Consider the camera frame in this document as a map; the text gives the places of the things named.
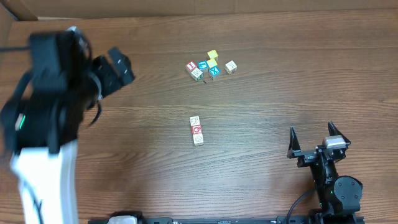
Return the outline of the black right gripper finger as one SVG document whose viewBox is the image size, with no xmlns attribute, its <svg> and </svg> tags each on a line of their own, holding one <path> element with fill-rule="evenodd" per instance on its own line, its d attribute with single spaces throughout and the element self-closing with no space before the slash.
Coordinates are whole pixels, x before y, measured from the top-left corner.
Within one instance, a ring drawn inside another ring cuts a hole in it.
<svg viewBox="0 0 398 224">
<path fill-rule="evenodd" d="M 342 133 L 337 129 L 332 121 L 328 122 L 328 132 L 330 136 L 342 136 Z"/>
<path fill-rule="evenodd" d="M 301 147 L 297 139 L 294 127 L 290 128 L 289 148 L 287 151 L 287 158 L 296 158 L 301 153 Z"/>
</svg>

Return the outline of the plain wooden block green side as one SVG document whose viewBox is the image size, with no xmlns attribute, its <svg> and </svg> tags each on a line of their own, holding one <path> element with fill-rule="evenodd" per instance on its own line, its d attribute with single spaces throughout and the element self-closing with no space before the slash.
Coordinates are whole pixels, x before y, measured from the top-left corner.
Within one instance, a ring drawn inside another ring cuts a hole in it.
<svg viewBox="0 0 398 224">
<path fill-rule="evenodd" d="M 198 116 L 190 117 L 190 126 L 200 125 L 200 118 Z"/>
</svg>

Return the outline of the yellow framed wooden block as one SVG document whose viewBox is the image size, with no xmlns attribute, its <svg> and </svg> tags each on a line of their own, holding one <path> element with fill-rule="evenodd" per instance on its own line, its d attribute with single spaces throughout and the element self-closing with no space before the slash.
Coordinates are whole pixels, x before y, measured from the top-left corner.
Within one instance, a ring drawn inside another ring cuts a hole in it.
<svg viewBox="0 0 398 224">
<path fill-rule="evenodd" d="M 193 135 L 193 143 L 195 146 L 202 146 L 204 145 L 203 134 L 198 133 Z"/>
</svg>

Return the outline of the red O wooden block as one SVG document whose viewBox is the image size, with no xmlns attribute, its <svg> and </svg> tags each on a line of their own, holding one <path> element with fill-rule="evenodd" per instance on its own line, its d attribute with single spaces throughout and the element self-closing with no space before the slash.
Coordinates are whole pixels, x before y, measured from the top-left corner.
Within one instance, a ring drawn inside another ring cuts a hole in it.
<svg viewBox="0 0 398 224">
<path fill-rule="evenodd" d="M 192 129 L 192 134 L 193 135 L 202 133 L 202 127 L 201 127 L 200 124 L 191 126 L 191 129 Z"/>
</svg>

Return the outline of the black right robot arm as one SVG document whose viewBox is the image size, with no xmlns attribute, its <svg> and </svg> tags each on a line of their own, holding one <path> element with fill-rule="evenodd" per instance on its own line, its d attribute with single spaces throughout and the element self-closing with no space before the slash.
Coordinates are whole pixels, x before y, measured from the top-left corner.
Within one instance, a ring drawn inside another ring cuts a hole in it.
<svg viewBox="0 0 398 224">
<path fill-rule="evenodd" d="M 346 157 L 351 141 L 333 124 L 328 122 L 329 136 L 312 151 L 302 151 L 295 129 L 290 129 L 290 142 L 287 158 L 297 159 L 298 167 L 309 167 L 312 173 L 314 189 L 300 196 L 289 209 L 285 223 L 363 223 L 363 217 L 357 217 L 363 184 L 352 176 L 339 175 L 335 164 Z M 320 208 L 312 209 L 306 217 L 292 218 L 293 209 L 304 198 L 317 193 Z"/>
</svg>

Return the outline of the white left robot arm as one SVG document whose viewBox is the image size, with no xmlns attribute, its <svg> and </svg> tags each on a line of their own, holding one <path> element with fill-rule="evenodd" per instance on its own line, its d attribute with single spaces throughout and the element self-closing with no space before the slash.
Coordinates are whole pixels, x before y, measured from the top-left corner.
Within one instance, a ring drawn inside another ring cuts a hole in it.
<svg viewBox="0 0 398 224">
<path fill-rule="evenodd" d="M 75 164 L 86 110 L 132 83 L 131 62 L 118 48 L 68 67 L 36 65 L 1 110 L 10 168 L 17 176 L 26 223 L 78 223 Z"/>
</svg>

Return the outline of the red I wooden block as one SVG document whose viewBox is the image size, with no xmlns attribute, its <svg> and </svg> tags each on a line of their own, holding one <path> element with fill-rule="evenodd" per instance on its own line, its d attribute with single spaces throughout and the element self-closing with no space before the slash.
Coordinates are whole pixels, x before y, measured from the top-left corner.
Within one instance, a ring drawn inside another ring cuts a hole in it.
<svg viewBox="0 0 398 224">
<path fill-rule="evenodd" d="M 185 65 L 185 69 L 188 73 L 192 73 L 197 68 L 197 65 L 194 61 L 190 61 Z"/>
</svg>

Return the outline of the green C wooden block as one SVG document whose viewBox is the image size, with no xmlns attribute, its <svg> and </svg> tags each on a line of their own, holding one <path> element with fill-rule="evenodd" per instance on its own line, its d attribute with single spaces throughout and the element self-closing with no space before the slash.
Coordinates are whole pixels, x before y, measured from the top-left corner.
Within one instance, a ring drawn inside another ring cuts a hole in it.
<svg viewBox="0 0 398 224">
<path fill-rule="evenodd" d="M 199 82 L 203 78 L 203 72 L 199 68 L 195 68 L 190 72 L 192 78 Z"/>
</svg>

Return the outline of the blue L wooden block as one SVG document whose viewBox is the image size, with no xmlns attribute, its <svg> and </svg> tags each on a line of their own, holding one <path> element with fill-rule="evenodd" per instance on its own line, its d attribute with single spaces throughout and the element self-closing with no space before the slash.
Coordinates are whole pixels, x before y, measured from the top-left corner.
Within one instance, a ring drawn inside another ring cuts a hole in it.
<svg viewBox="0 0 398 224">
<path fill-rule="evenodd" d="M 201 70 L 203 73 L 208 72 L 209 66 L 206 60 L 199 61 L 197 65 L 198 69 Z"/>
</svg>

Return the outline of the yellow top middle block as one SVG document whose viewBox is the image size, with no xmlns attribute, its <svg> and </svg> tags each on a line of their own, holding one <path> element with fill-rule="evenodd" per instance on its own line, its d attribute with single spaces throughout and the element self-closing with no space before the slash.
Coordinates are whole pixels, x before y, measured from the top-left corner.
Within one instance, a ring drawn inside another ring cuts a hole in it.
<svg viewBox="0 0 398 224">
<path fill-rule="evenodd" d="M 206 61 L 208 68 L 213 68 L 218 65 L 217 61 L 214 58 L 211 58 Z"/>
</svg>

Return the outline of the plain wooden block red print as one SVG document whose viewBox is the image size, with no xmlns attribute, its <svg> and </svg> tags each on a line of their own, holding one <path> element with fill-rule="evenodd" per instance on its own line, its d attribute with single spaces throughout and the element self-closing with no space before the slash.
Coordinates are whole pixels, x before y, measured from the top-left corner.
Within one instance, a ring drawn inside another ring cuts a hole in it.
<svg viewBox="0 0 398 224">
<path fill-rule="evenodd" d="M 237 65 L 235 64 L 235 62 L 233 60 L 231 60 L 230 62 L 225 64 L 225 70 L 227 72 L 227 74 L 232 74 L 237 70 Z"/>
</svg>

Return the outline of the blue X wooden block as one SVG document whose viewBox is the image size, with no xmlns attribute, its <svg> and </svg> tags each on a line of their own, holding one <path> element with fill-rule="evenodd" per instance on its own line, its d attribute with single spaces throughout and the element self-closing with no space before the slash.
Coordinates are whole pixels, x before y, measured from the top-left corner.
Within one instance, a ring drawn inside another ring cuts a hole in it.
<svg viewBox="0 0 398 224">
<path fill-rule="evenodd" d="M 220 75 L 221 71 L 218 66 L 211 67 L 209 69 L 210 77 L 214 80 Z"/>
</svg>

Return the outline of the yellow top far block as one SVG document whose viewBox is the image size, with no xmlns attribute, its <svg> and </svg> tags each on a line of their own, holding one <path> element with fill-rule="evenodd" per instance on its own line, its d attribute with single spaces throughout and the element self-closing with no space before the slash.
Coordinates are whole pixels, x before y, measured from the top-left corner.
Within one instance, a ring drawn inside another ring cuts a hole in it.
<svg viewBox="0 0 398 224">
<path fill-rule="evenodd" d="M 207 56 L 208 56 L 209 60 L 215 59 L 216 61 L 218 61 L 218 53 L 216 50 L 211 50 L 211 51 L 207 52 Z"/>
</svg>

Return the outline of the brown cardboard backdrop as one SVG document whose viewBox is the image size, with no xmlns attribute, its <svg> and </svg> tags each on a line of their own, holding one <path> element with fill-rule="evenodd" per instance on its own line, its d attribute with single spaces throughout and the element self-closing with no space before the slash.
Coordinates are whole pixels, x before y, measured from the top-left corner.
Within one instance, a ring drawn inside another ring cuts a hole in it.
<svg viewBox="0 0 398 224">
<path fill-rule="evenodd" d="M 396 8 L 396 0 L 3 0 L 22 21 Z"/>
</svg>

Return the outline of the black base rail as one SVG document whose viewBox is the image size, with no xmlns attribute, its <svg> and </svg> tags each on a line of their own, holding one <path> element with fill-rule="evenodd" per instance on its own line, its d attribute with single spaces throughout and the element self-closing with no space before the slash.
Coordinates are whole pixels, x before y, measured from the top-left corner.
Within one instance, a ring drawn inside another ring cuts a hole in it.
<svg viewBox="0 0 398 224">
<path fill-rule="evenodd" d="M 274 218 L 202 218 L 202 219 L 173 219 L 170 217 L 145 218 L 142 212 L 120 211 L 112 213 L 109 218 L 94 218 L 88 224 L 106 223 L 138 223 L 138 224 L 283 224 L 286 216 Z"/>
</svg>

